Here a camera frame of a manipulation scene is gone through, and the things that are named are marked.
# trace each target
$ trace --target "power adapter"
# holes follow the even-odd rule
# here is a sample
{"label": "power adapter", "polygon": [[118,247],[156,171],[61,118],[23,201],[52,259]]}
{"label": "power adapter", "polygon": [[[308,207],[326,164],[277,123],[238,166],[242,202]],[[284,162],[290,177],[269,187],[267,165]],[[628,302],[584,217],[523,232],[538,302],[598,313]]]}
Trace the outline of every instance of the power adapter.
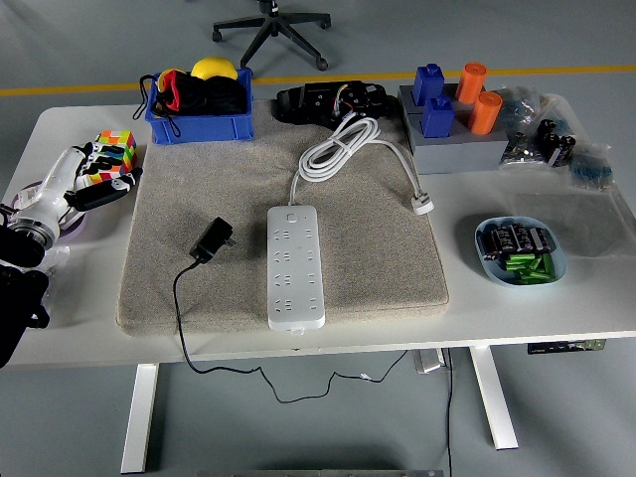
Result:
{"label": "power adapter", "polygon": [[199,263],[208,263],[223,245],[232,246],[236,242],[232,236],[232,226],[217,217],[199,237],[190,250],[190,255]]}

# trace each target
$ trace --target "white table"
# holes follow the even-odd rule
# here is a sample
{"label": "white table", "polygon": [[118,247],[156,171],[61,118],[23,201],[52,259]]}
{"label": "white table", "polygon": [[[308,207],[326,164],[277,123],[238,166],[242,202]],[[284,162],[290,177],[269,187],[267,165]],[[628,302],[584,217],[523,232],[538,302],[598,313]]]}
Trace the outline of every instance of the white table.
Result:
{"label": "white table", "polygon": [[[136,106],[88,106],[45,111],[33,131],[4,202],[41,180],[60,153],[92,140],[102,129],[131,129],[143,154],[150,128],[133,121]],[[424,176],[435,204],[429,215],[450,295],[446,314],[392,323],[327,325],[305,335],[270,331],[190,335],[193,360],[470,347],[497,448],[516,447],[512,424],[489,346],[636,336],[636,257],[568,257],[557,284],[524,289],[492,282],[480,268],[474,228],[510,215],[509,193],[561,191],[558,175],[465,173]],[[52,320],[29,330],[8,366],[14,368],[149,364],[138,368],[123,471],[143,470],[156,364],[183,361],[178,338],[129,337],[115,323],[115,309],[134,208],[134,194],[86,215],[82,234],[68,246],[68,263],[55,275]]]}

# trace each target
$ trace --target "wire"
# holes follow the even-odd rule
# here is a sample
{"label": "wire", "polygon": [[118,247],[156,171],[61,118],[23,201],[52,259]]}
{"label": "wire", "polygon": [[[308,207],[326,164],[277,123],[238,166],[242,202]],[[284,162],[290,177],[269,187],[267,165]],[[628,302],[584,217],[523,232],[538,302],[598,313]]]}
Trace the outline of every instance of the wire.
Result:
{"label": "wire", "polygon": [[66,212],[64,212],[64,215],[63,215],[63,216],[61,216],[61,217],[60,217],[60,219],[58,220],[58,224],[60,224],[60,223],[64,220],[64,217],[66,217],[66,216],[69,214],[69,212],[71,211],[71,209],[72,209],[72,207],[69,207],[69,208],[67,209],[67,211],[66,211]]}
{"label": "wire", "polygon": [[298,171],[291,182],[290,206],[296,202],[296,186],[300,177],[309,182],[326,181],[336,175],[347,161],[367,144],[384,144],[389,147],[404,167],[415,190],[415,196],[420,197],[424,194],[417,182],[417,177],[398,148],[388,141],[376,139],[381,133],[378,122],[372,117],[363,117],[346,127],[354,117],[357,117],[357,114],[345,115],[338,128],[327,140],[310,147],[300,156]]}
{"label": "wire", "polygon": [[449,384],[448,384],[448,402],[446,404],[446,450],[448,452],[448,474],[449,477],[453,477],[453,459],[450,453],[450,406],[453,401],[453,359],[450,355],[450,348],[446,349],[448,353],[448,371],[449,371]]}
{"label": "wire", "polygon": [[349,104],[347,101],[343,101],[342,99],[340,100],[341,104],[346,104],[347,106],[349,106],[349,110],[353,111],[354,110],[354,106],[353,104]]}
{"label": "wire", "polygon": [[2,221],[2,227],[7,227],[9,225],[10,219],[9,217],[11,217],[13,214],[15,214],[17,211],[9,206],[5,206],[4,204],[0,204],[0,214],[2,214],[3,217],[3,221]]}
{"label": "wire", "polygon": [[368,383],[374,383],[374,384],[379,384],[381,382],[383,382],[385,380],[385,378],[389,375],[389,373],[391,372],[391,370],[401,361],[401,359],[406,356],[406,353],[408,352],[408,350],[404,351],[387,369],[387,371],[385,372],[385,374],[378,380],[373,380],[371,378],[369,378],[367,375],[359,375],[359,376],[347,376],[347,375],[342,375],[336,371],[334,371],[331,375],[331,378],[329,378],[329,381],[327,383],[327,390],[321,394],[321,395],[315,395],[315,396],[304,396],[304,397],[297,397],[295,399],[289,399],[289,400],[285,400],[285,399],[281,399],[280,396],[278,395],[278,391],[276,390],[274,384],[272,383],[272,381],[267,377],[267,375],[265,374],[265,371],[263,370],[263,368],[261,366],[258,366],[256,368],[253,368],[251,370],[239,370],[239,369],[235,369],[235,368],[229,368],[226,366],[214,366],[212,368],[208,368],[206,370],[201,370],[199,368],[197,368],[192,361],[190,360],[190,355],[188,354],[188,348],[186,347],[186,340],[183,334],[183,323],[182,323],[182,319],[181,319],[181,309],[179,308],[179,300],[177,298],[177,284],[179,282],[179,278],[181,278],[186,272],[195,269],[197,266],[199,266],[202,262],[198,259],[196,260],[192,265],[184,268],[183,270],[181,270],[177,276],[175,277],[175,280],[172,284],[172,293],[175,299],[175,310],[177,312],[177,325],[179,327],[179,337],[181,339],[181,347],[183,348],[183,355],[186,359],[186,362],[188,363],[188,366],[190,367],[190,369],[192,369],[192,371],[194,371],[195,373],[199,374],[199,375],[206,375],[207,373],[211,373],[213,371],[227,371],[230,373],[238,373],[241,375],[251,375],[253,373],[260,373],[260,375],[262,376],[262,378],[265,380],[265,382],[267,383],[267,385],[271,388],[271,391],[274,394],[274,397],[276,398],[276,400],[281,403],[281,404],[291,404],[293,402],[299,402],[301,400],[306,400],[306,399],[318,399],[318,398],[323,398],[324,396],[326,396],[329,391],[331,390],[331,383],[333,382],[334,378],[338,377],[338,378],[342,378],[345,380],[360,380],[360,381],[366,381]]}
{"label": "wire", "polygon": [[347,89],[349,85],[348,84],[343,84],[342,86],[340,86],[338,88],[338,92],[336,92],[336,97],[334,98],[334,108],[332,110],[332,114],[334,116],[339,116],[340,115],[340,94],[342,93],[342,91],[344,91],[345,89]]}

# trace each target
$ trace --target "power strip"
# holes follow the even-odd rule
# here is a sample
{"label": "power strip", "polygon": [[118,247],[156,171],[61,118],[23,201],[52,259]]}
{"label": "power strip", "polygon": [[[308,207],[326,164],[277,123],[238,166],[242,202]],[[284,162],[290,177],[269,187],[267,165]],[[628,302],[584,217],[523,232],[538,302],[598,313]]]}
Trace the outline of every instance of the power strip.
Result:
{"label": "power strip", "polygon": [[325,324],[318,215],[312,206],[267,211],[269,328],[302,334]]}

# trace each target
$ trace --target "cable tie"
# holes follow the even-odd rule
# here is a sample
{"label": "cable tie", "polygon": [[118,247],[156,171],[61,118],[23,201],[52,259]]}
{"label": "cable tie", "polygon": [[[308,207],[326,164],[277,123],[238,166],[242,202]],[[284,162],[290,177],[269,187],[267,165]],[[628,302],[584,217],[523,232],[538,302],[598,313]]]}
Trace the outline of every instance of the cable tie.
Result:
{"label": "cable tie", "polygon": [[347,159],[354,155],[354,153],[351,152],[351,148],[349,147],[349,145],[345,144],[340,139],[336,139],[335,137],[331,137],[330,139],[331,142],[333,142],[334,144],[338,144],[338,146],[340,146],[342,150],[347,153]]}

